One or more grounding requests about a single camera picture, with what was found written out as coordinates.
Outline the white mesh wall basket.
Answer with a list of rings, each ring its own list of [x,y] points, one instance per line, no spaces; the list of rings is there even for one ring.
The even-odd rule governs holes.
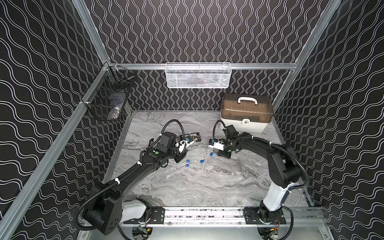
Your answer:
[[[231,63],[166,63],[165,75],[170,89],[226,89],[229,87]]]

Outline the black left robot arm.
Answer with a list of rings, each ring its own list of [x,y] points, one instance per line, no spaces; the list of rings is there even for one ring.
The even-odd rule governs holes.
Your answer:
[[[169,160],[181,161],[187,152],[186,135],[179,120],[172,119],[163,127],[159,137],[139,153],[139,160],[123,174],[103,184],[96,183],[87,200],[76,210],[73,226],[81,231],[98,230],[112,233],[123,221],[123,197],[138,183]]]

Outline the white box brown lid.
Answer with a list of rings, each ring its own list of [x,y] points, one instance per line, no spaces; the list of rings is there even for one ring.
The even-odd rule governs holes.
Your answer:
[[[224,94],[221,102],[221,121],[239,132],[261,133],[272,121],[271,99],[263,96]]]

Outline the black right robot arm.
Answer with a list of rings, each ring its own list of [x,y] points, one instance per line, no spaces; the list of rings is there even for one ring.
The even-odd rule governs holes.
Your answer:
[[[227,159],[233,153],[246,150],[267,160],[272,182],[260,203],[259,215],[263,218],[276,215],[285,206],[291,191],[305,189],[310,183],[308,173],[290,145],[275,144],[246,132],[240,134],[233,125],[227,126],[222,120],[215,122],[209,147]]]

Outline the clear test tube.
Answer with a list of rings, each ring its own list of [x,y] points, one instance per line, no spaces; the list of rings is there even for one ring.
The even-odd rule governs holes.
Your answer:
[[[182,171],[182,170],[184,170],[184,169],[187,169],[186,166],[183,166],[182,168],[177,169],[177,170],[173,171],[172,173],[167,174],[167,175],[165,176],[165,178],[169,178],[170,176],[172,176],[172,175],[174,175],[174,174],[176,174],[176,173],[178,173],[178,172],[180,172],[180,171]]]
[[[177,167],[185,166],[186,164],[190,164],[190,163],[186,163],[186,161],[185,161],[185,162],[179,163],[179,164],[177,164],[177,165],[175,165],[175,166],[167,167],[167,168],[165,169],[165,171],[170,171],[170,170],[175,169],[175,168],[177,168]]]

